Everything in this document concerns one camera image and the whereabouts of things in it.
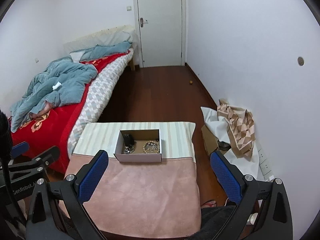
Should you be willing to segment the white sheet pile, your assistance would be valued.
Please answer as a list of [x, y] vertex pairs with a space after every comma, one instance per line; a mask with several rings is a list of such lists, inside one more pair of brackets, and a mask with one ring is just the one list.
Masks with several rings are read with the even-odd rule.
[[[204, 118], [204, 124], [209, 131], [215, 136], [217, 142], [226, 143], [231, 146], [231, 141], [227, 135], [227, 119], [217, 116], [217, 111], [208, 107], [201, 107]], [[264, 180], [261, 169], [259, 167], [259, 151], [256, 143], [253, 143], [252, 156], [242, 157], [236, 156], [235, 152], [230, 148], [228, 150], [220, 150], [225, 158], [233, 165], [235, 165], [242, 174], [250, 174], [257, 180]]]

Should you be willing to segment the blue-grey quilt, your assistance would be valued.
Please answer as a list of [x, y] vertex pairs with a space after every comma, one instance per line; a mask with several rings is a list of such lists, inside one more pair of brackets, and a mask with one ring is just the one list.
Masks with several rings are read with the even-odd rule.
[[127, 53], [131, 42], [73, 51], [67, 57], [52, 61], [33, 77], [21, 100], [11, 106], [11, 131], [52, 108], [80, 103], [86, 85], [98, 74], [93, 64], [84, 64], [105, 56]]

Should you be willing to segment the bed with red blanket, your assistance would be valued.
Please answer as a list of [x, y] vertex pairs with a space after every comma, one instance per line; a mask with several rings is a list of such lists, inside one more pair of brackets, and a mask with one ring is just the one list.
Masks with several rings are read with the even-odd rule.
[[14, 145], [28, 144], [23, 151], [28, 158], [58, 147], [60, 155], [50, 168], [65, 173], [86, 125], [98, 121], [121, 74], [132, 63], [136, 45], [131, 25], [65, 43], [66, 56], [34, 76], [21, 100], [12, 105]]

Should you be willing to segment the white power strip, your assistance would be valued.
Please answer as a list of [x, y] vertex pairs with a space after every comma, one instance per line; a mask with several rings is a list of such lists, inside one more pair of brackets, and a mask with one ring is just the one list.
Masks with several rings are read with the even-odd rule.
[[271, 168], [271, 165], [268, 161], [267, 154], [264, 152], [260, 142], [256, 140], [255, 145], [257, 146], [258, 154], [259, 154], [259, 168], [260, 173], [263, 176], [265, 181], [274, 180], [274, 174]]

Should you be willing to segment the white door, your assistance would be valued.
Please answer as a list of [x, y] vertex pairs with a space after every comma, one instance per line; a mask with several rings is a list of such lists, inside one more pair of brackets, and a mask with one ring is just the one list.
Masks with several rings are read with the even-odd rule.
[[186, 0], [134, 0], [142, 68], [185, 63]]

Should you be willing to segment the pink striped table cloth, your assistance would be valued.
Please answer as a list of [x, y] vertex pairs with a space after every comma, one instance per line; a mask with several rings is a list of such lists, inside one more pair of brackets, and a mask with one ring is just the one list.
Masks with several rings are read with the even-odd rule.
[[[193, 122], [113, 122], [87, 124], [67, 168], [75, 174], [99, 150], [108, 167], [84, 207], [104, 232], [140, 238], [180, 238], [201, 225]], [[114, 156], [121, 130], [157, 129], [160, 163], [120, 163]]]

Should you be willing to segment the round wall hole cover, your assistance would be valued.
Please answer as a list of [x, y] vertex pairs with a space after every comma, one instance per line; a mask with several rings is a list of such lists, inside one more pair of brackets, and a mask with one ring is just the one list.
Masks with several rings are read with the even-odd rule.
[[298, 57], [297, 62], [300, 66], [304, 66], [304, 59], [301, 56]]

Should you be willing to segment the white cardboard jewelry box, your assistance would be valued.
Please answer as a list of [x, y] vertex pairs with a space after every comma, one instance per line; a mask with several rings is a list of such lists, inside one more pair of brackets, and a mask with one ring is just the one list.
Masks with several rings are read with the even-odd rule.
[[[148, 142], [157, 144], [157, 150], [148, 151]], [[162, 142], [159, 129], [120, 130], [114, 156], [120, 163], [161, 163]]]

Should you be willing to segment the beige geometric patterned cloth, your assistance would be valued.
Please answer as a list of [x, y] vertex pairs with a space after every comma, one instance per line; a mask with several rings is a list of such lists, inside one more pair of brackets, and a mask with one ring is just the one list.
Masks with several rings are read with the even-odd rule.
[[227, 134], [231, 149], [237, 158], [251, 160], [255, 142], [255, 126], [253, 115], [247, 109], [230, 105], [220, 99], [217, 116], [227, 121]]

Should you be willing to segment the brown cardboard box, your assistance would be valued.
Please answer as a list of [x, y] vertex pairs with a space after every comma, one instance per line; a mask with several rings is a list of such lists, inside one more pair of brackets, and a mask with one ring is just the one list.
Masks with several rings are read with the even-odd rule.
[[226, 142], [220, 142], [217, 137], [213, 135], [213, 133], [207, 128], [206, 125], [202, 126], [201, 131], [204, 148], [209, 157], [215, 151], [220, 151], [222, 154], [225, 154], [228, 150], [231, 149], [230, 144]]

